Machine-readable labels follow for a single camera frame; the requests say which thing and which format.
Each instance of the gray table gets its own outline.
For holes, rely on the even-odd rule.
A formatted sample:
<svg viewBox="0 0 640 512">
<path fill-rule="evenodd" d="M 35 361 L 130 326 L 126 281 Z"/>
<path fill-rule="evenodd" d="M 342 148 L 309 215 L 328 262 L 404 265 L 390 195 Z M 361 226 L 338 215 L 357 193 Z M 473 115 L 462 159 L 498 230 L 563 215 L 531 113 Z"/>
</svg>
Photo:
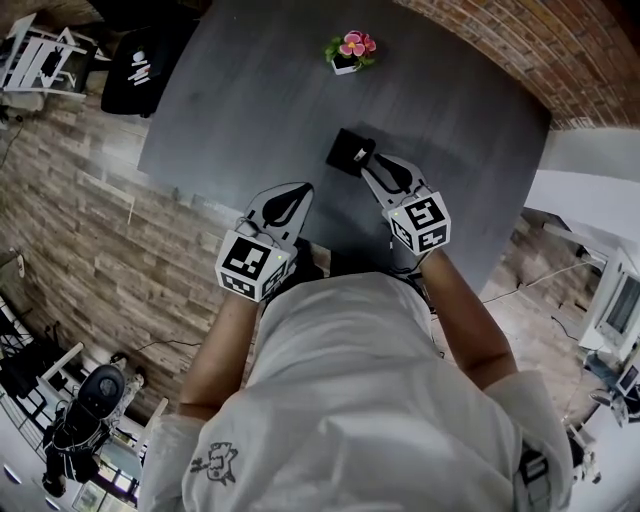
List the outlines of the gray table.
<svg viewBox="0 0 640 512">
<path fill-rule="evenodd" d="M 323 48 L 358 29 L 378 62 L 336 76 Z M 452 216 L 447 252 L 479 291 L 542 154 L 548 112 L 470 45 L 390 0 L 216 0 L 178 63 L 140 169 L 243 211 L 311 182 L 302 236 L 386 265 L 389 231 L 364 180 L 324 161 L 340 128 L 417 164 Z"/>
</svg>

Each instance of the forearm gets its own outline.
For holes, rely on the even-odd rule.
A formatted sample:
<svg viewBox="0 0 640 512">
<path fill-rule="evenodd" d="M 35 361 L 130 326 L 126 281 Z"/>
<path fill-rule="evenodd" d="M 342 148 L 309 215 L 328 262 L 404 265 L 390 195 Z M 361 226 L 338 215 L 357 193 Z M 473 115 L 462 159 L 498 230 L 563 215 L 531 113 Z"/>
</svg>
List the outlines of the forearm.
<svg viewBox="0 0 640 512">
<path fill-rule="evenodd" d="M 213 416 L 240 389 L 259 305 L 230 293 L 187 372 L 179 412 Z"/>
<path fill-rule="evenodd" d="M 444 252 L 420 270 L 458 367 L 481 389 L 516 373 L 507 338 Z"/>
</svg>

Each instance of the window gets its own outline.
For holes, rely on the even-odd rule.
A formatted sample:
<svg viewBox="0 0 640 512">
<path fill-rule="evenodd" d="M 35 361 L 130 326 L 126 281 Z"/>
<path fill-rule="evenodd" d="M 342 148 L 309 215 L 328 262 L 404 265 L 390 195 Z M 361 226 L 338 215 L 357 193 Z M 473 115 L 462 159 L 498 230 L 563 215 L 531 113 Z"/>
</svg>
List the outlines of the window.
<svg viewBox="0 0 640 512">
<path fill-rule="evenodd" d="M 47 417 L 46 414 L 40 413 L 36 416 L 36 421 L 38 425 L 40 425 L 43 429 L 46 429 L 49 425 L 51 425 L 51 420 Z"/>
<path fill-rule="evenodd" d="M 100 471 L 98 474 L 108 480 L 109 482 L 113 482 L 116 477 L 117 468 L 113 467 L 111 464 L 106 463 L 104 460 L 100 461 Z"/>
<path fill-rule="evenodd" d="M 129 492 L 129 487 L 131 487 L 131 477 L 129 475 L 122 473 L 116 478 L 116 481 L 113 482 L 116 487 L 122 489 L 124 492 Z"/>
<path fill-rule="evenodd" d="M 33 403 L 33 401 L 29 400 L 28 398 L 20 398 L 17 397 L 18 400 L 20 400 L 20 403 L 24 406 L 24 409 L 29 413 L 29 414 L 33 414 L 34 411 L 36 410 L 36 405 Z"/>
<path fill-rule="evenodd" d="M 104 489 L 93 482 L 87 482 L 78 493 L 73 508 L 78 512 L 98 512 L 106 494 Z"/>
<path fill-rule="evenodd" d="M 123 432 L 120 429 L 116 429 L 116 431 L 113 433 L 113 437 L 117 437 L 127 446 L 133 447 L 136 444 L 136 438 L 133 435 L 128 434 L 127 432 Z"/>
<path fill-rule="evenodd" d="M 110 494 L 107 494 L 100 507 L 100 512 L 135 512 L 135 510 L 132 506 L 123 503 Z"/>
</svg>

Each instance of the brick wall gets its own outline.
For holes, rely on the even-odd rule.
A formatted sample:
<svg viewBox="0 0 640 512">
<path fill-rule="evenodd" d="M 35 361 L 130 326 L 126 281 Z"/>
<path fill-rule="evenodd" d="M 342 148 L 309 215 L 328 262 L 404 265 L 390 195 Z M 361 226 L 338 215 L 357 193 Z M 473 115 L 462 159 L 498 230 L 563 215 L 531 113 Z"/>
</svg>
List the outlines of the brick wall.
<svg viewBox="0 0 640 512">
<path fill-rule="evenodd" d="M 553 128 L 640 128 L 640 57 L 602 0 L 395 1 L 524 84 Z"/>
</svg>

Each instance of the potted plant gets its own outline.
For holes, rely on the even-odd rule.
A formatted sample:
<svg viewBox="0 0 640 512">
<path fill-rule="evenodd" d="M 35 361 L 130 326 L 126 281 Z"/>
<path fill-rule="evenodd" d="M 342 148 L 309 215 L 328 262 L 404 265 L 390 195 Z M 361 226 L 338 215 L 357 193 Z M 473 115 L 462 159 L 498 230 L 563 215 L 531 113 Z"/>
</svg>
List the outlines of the potted plant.
<svg viewBox="0 0 640 512">
<path fill-rule="evenodd" d="M 369 34 L 352 30 L 344 37 L 334 37 L 324 54 L 336 75 L 345 75 L 371 66 L 375 62 L 371 54 L 375 51 L 376 42 Z"/>
</svg>

